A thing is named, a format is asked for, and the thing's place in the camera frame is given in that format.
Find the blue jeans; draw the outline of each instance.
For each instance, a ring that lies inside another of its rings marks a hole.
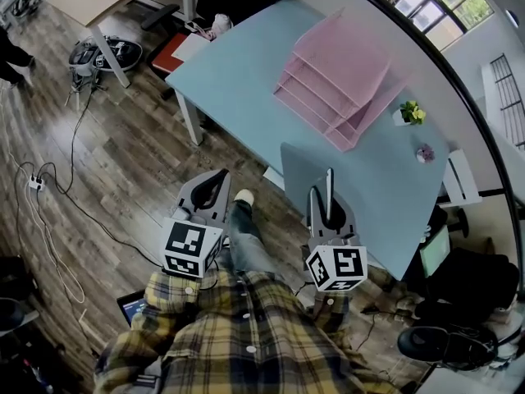
[[[280,275],[264,248],[261,233],[252,222],[252,208],[245,201],[234,201],[228,215],[230,248],[217,257],[220,267],[232,271],[269,272]]]

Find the plaid shirt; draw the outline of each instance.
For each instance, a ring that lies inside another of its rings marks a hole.
[[[271,273],[219,270],[196,282],[154,273],[145,299],[102,353],[95,392],[126,392],[161,356],[163,393],[397,393],[352,351],[344,292],[305,311]]]

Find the small purple plant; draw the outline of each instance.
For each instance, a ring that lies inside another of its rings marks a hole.
[[[436,158],[436,155],[434,154],[434,150],[425,143],[418,149],[416,157],[421,163],[430,163]]]

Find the desk organizer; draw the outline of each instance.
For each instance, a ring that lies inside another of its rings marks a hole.
[[[274,94],[345,152],[406,86],[406,79],[386,86],[389,68],[390,59],[341,9],[295,44]]]

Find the blue tabletop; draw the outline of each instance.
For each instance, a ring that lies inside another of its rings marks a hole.
[[[282,0],[220,36],[166,82],[278,172],[282,143],[333,167],[361,243],[400,279],[427,226],[449,150],[429,121],[396,127],[390,113],[399,105],[392,103],[354,149],[341,153],[274,97],[295,42],[321,19],[300,2]],[[431,164],[415,157],[422,143],[436,152]]]

